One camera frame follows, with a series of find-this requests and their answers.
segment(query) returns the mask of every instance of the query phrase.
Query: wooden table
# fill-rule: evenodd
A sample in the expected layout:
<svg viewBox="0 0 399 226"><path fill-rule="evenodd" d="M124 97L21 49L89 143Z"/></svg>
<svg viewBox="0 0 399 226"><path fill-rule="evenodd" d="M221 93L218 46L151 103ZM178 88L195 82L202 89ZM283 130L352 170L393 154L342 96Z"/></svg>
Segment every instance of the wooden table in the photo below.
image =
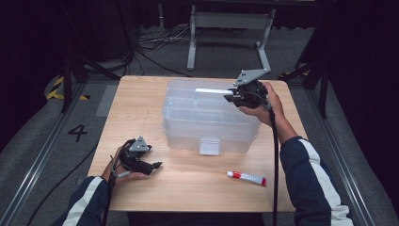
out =
<svg viewBox="0 0 399 226"><path fill-rule="evenodd" d="M110 210L178 212L272 212L274 150L272 130L262 124L247 153L200 155L168 147L162 108L168 82L175 77L124 76L110 109L88 175L101 175L110 154L127 139L143 136L152 150L143 161L163 162L144 180L115 187ZM233 82L233 79L209 79ZM287 85L270 81L296 131L306 137ZM265 175L267 187L228 177L228 170ZM282 168L279 170L279 211L292 212Z"/></svg>

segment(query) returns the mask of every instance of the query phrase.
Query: black equipment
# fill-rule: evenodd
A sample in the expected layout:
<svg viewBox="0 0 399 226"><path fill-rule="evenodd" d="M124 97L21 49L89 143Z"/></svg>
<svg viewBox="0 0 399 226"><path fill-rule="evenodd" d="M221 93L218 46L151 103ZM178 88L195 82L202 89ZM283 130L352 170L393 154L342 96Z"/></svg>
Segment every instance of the black equipment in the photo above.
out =
<svg viewBox="0 0 399 226"><path fill-rule="evenodd" d="M149 152L151 148L152 146L147 145L143 137L130 139L124 149L120 151L120 162L129 173L134 171L150 175L153 169L158 169L162 164L162 162L150 164L140 160L140 157Z"/></svg>
<svg viewBox="0 0 399 226"><path fill-rule="evenodd" d="M256 108L263 105L269 109L271 105L267 101L267 89L257 78L267 73L267 70L241 71L237 80L233 84L237 89L229 89L232 94L224 95L228 102L233 102L235 106L246 106Z"/></svg>

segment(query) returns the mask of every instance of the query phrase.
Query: clear plastic container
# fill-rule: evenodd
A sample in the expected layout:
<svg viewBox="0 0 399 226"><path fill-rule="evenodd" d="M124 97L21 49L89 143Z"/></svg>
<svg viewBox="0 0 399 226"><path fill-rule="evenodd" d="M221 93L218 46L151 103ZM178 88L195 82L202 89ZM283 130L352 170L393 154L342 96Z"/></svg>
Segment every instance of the clear plastic container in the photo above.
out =
<svg viewBox="0 0 399 226"><path fill-rule="evenodd" d="M170 81L163 108L168 146L210 155L247 152L260 122L226 101L231 88L228 82Z"/></svg>

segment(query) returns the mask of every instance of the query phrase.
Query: person's hand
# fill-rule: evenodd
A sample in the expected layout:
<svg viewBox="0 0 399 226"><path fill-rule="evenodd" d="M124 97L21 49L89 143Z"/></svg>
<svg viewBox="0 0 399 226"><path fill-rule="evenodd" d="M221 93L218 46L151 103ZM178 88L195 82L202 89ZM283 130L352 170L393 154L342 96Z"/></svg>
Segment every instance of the person's hand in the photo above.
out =
<svg viewBox="0 0 399 226"><path fill-rule="evenodd" d="M296 137L296 131L294 130L291 123L285 118L284 111L282 109L282 103L279 99L278 94L273 90L273 87L268 82L264 82L263 85L266 87L268 92L268 100L273 107L273 112L275 113L276 127L279 135L280 144L284 143L291 137ZM258 106L255 109L251 109L249 107L240 106L240 111L244 112L247 115L256 116L259 121L272 126L270 121L269 112L264 109L263 106Z"/></svg>
<svg viewBox="0 0 399 226"><path fill-rule="evenodd" d="M113 156L114 158L116 158L116 157L118 156L118 154L120 153L121 148L122 148L122 147L119 147L119 148L118 148L117 152L116 152L115 155ZM105 168L105 170L104 170L104 172L103 172L103 175L102 175L102 177L103 177L107 182L108 182L108 180L109 180L109 175L110 175L110 173L111 173L112 165L113 165L113 161L110 161L110 162L108 163L108 165L106 166L106 168ZM116 166L117 166L117 170L116 170L116 174L117 174L117 175L119 175L119 174L121 174L121 173L124 173L124 172L126 171L126 169L125 169L123 166L120 166L120 161L118 161L118 163L116 164ZM122 182L127 181L127 180L138 180L138 179L143 179L143 178L145 178L145 177L146 177L146 174L144 174L144 173L141 173L141 172L131 172L130 174L128 174L128 175L126 175L126 176L124 176L124 177L117 178L117 179L115 180L115 186L117 186L117 185L119 185L119 184L121 184Z"/></svg>
<svg viewBox="0 0 399 226"><path fill-rule="evenodd" d="M273 111L275 112L276 116L284 116L284 111L282 109L281 100L279 99L278 94L273 90L273 87L268 82L263 83L264 87L267 89L268 92L268 100L273 107ZM238 108L240 111L244 112L246 115L255 116L258 118L259 121L271 126L270 116L267 109L264 109L262 105L258 106L255 109L240 106Z"/></svg>

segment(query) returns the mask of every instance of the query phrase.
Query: tube of glue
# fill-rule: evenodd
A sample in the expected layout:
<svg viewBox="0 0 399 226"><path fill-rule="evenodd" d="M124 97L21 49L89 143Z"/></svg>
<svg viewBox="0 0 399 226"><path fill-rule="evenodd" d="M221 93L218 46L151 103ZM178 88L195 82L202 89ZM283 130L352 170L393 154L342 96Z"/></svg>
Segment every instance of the tube of glue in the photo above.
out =
<svg viewBox="0 0 399 226"><path fill-rule="evenodd" d="M235 179L246 180L261 186L266 186L266 178L263 176L252 175L238 171L227 171L227 175Z"/></svg>

